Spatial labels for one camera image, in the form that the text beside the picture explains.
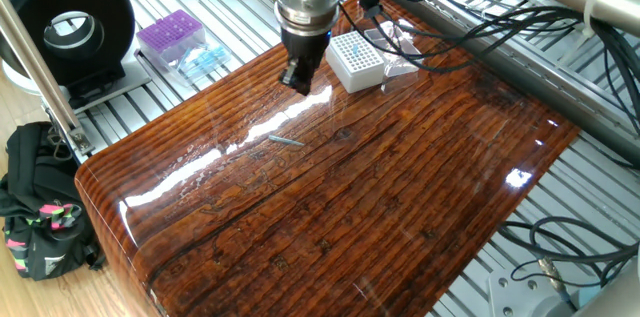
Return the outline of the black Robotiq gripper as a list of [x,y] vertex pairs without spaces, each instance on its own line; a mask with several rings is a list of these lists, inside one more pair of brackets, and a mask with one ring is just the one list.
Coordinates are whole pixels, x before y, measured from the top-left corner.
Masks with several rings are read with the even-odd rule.
[[289,61],[279,77],[279,82],[289,88],[295,88],[298,93],[307,96],[311,90],[315,71],[323,59],[330,38],[330,31],[313,36],[301,36],[282,29],[282,44],[287,50]]

